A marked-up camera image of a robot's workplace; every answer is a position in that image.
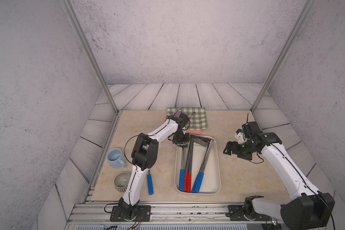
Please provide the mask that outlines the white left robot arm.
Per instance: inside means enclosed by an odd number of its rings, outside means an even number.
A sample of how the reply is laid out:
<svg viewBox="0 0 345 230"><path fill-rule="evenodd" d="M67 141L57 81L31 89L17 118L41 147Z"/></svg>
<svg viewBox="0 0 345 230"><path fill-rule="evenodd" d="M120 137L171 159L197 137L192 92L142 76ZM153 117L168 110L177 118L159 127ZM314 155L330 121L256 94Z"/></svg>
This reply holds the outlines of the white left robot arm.
<svg viewBox="0 0 345 230"><path fill-rule="evenodd" d="M131 154L133 164L131 178L124 195L118 202L121 212L128 219L134 218L137 214L142 184L149 169L157 161L159 144L172 135L181 141L185 136L183 128L188 122L189 117L186 113L173 114L168 116L167 120L156 130L138 135Z"/></svg>

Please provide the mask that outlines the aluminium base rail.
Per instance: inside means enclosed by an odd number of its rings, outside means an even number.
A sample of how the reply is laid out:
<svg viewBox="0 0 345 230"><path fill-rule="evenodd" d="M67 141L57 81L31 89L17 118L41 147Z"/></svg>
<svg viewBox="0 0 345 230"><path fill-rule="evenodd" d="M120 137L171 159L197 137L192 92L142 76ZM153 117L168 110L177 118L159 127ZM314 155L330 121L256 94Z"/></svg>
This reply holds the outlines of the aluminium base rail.
<svg viewBox="0 0 345 230"><path fill-rule="evenodd" d="M66 224L67 230L285 230L285 223L271 221L230 221L228 205L241 203L143 203L151 206L149 222L111 222L115 204L102 202L75 205Z"/></svg>

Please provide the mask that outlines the grey ribbed ceramic cup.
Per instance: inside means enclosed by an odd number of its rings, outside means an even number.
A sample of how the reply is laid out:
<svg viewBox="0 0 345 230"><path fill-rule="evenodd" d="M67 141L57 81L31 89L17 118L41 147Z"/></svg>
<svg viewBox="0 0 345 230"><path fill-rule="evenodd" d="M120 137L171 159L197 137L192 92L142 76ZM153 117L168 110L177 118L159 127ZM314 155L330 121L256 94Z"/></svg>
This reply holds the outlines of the grey ribbed ceramic cup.
<svg viewBox="0 0 345 230"><path fill-rule="evenodd" d="M114 179L114 187L118 192L124 193L127 190L130 174L127 172L119 173Z"/></svg>

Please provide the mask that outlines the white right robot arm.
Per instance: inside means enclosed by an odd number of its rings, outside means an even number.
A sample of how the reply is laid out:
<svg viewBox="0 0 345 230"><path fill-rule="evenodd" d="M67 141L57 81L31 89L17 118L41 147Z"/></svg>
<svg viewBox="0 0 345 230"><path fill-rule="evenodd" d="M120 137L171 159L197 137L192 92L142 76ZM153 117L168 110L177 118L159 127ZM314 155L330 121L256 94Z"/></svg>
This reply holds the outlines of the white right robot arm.
<svg viewBox="0 0 345 230"><path fill-rule="evenodd" d="M287 153L280 138L273 132L242 134L237 141L229 141L224 154L237 155L252 160L252 154L263 155L275 169L283 182L291 201L287 204L264 199L263 196L249 196L240 212L250 221L266 215L285 223L290 230L322 228L333 219L334 198L322 193L299 169Z"/></svg>

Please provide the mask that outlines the cream storage box tray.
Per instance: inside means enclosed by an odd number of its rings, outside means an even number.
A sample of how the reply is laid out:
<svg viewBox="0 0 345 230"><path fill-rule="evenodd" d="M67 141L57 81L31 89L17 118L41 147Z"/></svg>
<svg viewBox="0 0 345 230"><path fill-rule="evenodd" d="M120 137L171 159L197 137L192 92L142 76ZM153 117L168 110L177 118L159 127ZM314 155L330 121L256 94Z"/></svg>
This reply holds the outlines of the cream storage box tray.
<svg viewBox="0 0 345 230"><path fill-rule="evenodd" d="M217 143L213 137L205 136L206 138L212 139L212 145L210 148L210 153L208 159L206 160L206 167L203 172L203 178L201 182L201 187L197 194L200 195L215 195L221 190L221 178L219 170L219 157L217 150ZM193 148L193 160L192 160L192 170L191 170L191 188L194 186L195 179L200 174L200 168L202 166L207 147L203 147L197 143L194 143ZM174 185L176 189L179 190L179 174L181 169L181 152L182 148L176 148L176 161L175 161L175 177Z"/></svg>

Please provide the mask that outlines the aluminium corner post right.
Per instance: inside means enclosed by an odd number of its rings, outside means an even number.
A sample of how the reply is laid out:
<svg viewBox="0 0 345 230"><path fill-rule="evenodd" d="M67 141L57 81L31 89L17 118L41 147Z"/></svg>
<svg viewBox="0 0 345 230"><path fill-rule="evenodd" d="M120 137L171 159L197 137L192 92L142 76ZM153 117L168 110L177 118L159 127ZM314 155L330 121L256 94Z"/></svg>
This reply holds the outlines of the aluminium corner post right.
<svg viewBox="0 0 345 230"><path fill-rule="evenodd" d="M268 76L266 77L261 90L259 91L259 94L251 108L251 112L254 113L258 108L259 105L262 102L262 99L265 96L265 93L267 92L267 90L269 89L270 85L272 84L273 80L275 79L278 71L281 68L281 65L283 64L283 62L285 61L289 51L291 50L292 45L294 44L296 38L298 37L299 33L301 32L305 22L307 21L307 18L309 17L309 15L311 14L314 4L315 4L315 0L307 0L305 2L305 5L303 7L303 9L300 12L300 15L298 17L298 19L296 20L293 28L291 29L283 48L281 49L273 67L271 68Z"/></svg>

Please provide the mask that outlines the green checkered cloth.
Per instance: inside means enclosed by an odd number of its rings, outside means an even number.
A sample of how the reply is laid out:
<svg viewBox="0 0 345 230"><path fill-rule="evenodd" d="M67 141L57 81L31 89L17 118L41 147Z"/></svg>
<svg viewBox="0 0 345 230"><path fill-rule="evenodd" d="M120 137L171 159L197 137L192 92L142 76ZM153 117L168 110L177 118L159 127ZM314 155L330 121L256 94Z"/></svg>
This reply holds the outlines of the green checkered cloth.
<svg viewBox="0 0 345 230"><path fill-rule="evenodd" d="M190 127L188 129L191 130L203 130L208 127L208 120L206 115L206 109L203 107L169 107L167 108L167 115L172 115L179 109L182 112L185 112L188 117L195 111L194 120L190 123Z"/></svg>

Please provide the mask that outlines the aluminium corner post left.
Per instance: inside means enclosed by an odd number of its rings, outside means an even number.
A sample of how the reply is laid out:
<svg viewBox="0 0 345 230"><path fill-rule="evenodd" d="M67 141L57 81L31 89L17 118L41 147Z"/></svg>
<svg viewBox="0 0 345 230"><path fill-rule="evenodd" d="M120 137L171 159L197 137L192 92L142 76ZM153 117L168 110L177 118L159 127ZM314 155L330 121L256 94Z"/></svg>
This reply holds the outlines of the aluminium corner post left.
<svg viewBox="0 0 345 230"><path fill-rule="evenodd" d="M82 46L82 49L83 49L88 61L91 64L91 67L95 73L95 76L96 76L97 80L99 81L101 88L102 88L103 92L105 93L105 96L106 96L108 102L111 105L112 110L114 111L115 114L118 114L119 110L118 110L116 103L113 100L113 97L109 91L109 88L108 88L106 81L103 77L103 74L101 72L101 69L100 69L100 67L96 61L96 58L95 58L95 56L91 50L91 47L87 41L87 38L86 38L84 31L81 27L81 24L77 18L76 12L72 6L71 1L61 0L60 2L61 2L62 6L65 10L65 13L67 14L67 17L68 17L68 19L72 25L72 28L75 31L75 34L76 34L76 36L77 36L77 38L78 38L78 40Z"/></svg>

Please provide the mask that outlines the grey hoe red handle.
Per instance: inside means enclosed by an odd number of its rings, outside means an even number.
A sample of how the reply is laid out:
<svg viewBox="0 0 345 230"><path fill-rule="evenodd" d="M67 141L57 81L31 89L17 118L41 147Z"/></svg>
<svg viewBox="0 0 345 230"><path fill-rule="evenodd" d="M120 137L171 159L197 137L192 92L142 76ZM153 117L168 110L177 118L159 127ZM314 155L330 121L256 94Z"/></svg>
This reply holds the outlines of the grey hoe red handle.
<svg viewBox="0 0 345 230"><path fill-rule="evenodd" d="M192 160L193 160L193 148L194 143L197 143L203 147L207 147L210 143L210 139L197 135L190 135L190 142L186 160L186 171L185 171L185 192L191 192L191 170L192 170Z"/></svg>
<svg viewBox="0 0 345 230"><path fill-rule="evenodd" d="M194 138L190 139L189 149L186 160L186 169L185 169L185 187L184 192L191 192L191 170L192 170L192 158L193 158L193 147L194 147Z"/></svg>

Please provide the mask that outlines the aluminium corner post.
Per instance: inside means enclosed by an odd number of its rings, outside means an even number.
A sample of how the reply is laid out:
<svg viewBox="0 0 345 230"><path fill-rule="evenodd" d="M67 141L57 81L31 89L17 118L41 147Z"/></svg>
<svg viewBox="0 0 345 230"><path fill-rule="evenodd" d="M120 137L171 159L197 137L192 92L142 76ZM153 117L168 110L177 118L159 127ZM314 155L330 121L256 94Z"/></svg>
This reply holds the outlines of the aluminium corner post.
<svg viewBox="0 0 345 230"><path fill-rule="evenodd" d="M301 32L305 22L307 21L307 18L309 17L309 15L311 14L314 4L315 4L315 0L307 0L305 2L305 5L303 7L303 9L300 12L300 15L298 17L298 19L296 20L293 28L291 29L283 48L281 49L273 67L271 68L268 76L266 77L261 90L259 91L259 94L251 108L251 112L254 113L258 108L259 105L262 102L262 99L265 96L265 93L267 92L267 90L269 89L270 85L272 84L273 80L275 79L278 71L281 68L281 65L283 64L283 62L285 61L289 51L291 50L292 45L294 44L296 38L298 37L299 33Z"/></svg>
<svg viewBox="0 0 345 230"><path fill-rule="evenodd" d="M95 76L96 76L97 80L99 81L101 88L102 88L103 92L105 93L105 96L106 96L108 102L111 105L112 110L114 111L115 114L118 114L119 110L118 110L116 103L113 100L113 97L109 91L109 88L108 88L106 81L103 77L103 74L101 72L101 69L100 69L100 67L96 61L96 58L95 58L95 56L91 50L91 47L87 41L87 38L86 38L84 31L81 27L81 24L77 18L76 12L72 6L71 1L61 0L60 2L61 2L62 6L65 10L65 13L67 14L67 17L68 17L68 19L72 25L72 28L75 31L75 34L76 34L76 36L77 36L77 38L78 38L78 40L82 46L82 49L83 49L88 61L91 64L91 67L95 73Z"/></svg>

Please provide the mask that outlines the blue round cup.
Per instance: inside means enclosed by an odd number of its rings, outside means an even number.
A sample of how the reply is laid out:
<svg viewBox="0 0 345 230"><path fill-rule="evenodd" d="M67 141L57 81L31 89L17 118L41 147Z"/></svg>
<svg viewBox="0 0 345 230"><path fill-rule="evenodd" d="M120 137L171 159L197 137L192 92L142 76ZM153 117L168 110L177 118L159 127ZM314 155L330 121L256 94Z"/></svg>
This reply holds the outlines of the blue round cup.
<svg viewBox="0 0 345 230"><path fill-rule="evenodd" d="M114 148L108 151L106 159L113 168L126 168L126 158L121 149Z"/></svg>

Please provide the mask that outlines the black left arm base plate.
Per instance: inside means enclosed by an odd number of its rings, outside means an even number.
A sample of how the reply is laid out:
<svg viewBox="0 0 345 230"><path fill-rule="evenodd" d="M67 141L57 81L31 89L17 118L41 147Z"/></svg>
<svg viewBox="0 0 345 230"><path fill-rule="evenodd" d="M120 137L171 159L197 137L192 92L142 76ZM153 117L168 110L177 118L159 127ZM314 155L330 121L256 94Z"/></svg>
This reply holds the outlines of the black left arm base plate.
<svg viewBox="0 0 345 230"><path fill-rule="evenodd" d="M111 222L149 222L151 214L151 206L137 206L136 211L131 216L124 214L119 206L114 206L111 211Z"/></svg>

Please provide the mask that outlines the small purple bowl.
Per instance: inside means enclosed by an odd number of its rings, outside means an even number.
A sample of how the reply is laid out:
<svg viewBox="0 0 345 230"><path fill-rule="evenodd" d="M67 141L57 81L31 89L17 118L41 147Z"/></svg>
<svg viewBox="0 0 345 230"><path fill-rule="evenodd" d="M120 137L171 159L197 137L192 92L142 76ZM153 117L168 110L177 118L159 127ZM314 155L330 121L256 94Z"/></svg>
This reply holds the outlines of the small purple bowl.
<svg viewBox="0 0 345 230"><path fill-rule="evenodd" d="M181 114L181 112L180 111L176 111L173 115L175 116L175 117L179 117L180 116L180 114Z"/></svg>

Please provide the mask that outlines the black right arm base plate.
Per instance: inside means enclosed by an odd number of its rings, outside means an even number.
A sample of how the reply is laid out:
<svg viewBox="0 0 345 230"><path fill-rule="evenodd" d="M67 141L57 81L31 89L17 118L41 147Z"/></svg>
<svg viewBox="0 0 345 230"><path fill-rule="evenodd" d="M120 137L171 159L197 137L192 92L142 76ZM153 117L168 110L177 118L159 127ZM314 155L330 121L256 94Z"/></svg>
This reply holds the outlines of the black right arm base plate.
<svg viewBox="0 0 345 230"><path fill-rule="evenodd" d="M228 205L225 216L230 218L230 221L271 221L271 217L263 214L245 214L243 205Z"/></svg>

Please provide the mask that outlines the metal tongs on cloth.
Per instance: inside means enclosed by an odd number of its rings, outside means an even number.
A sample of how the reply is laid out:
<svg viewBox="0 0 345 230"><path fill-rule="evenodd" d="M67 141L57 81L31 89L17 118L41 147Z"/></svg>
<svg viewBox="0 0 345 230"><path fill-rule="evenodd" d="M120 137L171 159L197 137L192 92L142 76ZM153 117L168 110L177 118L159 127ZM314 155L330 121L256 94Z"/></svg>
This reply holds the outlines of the metal tongs on cloth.
<svg viewBox="0 0 345 230"><path fill-rule="evenodd" d="M192 122L194 120L196 112L194 111L191 116L189 117L189 121Z"/></svg>

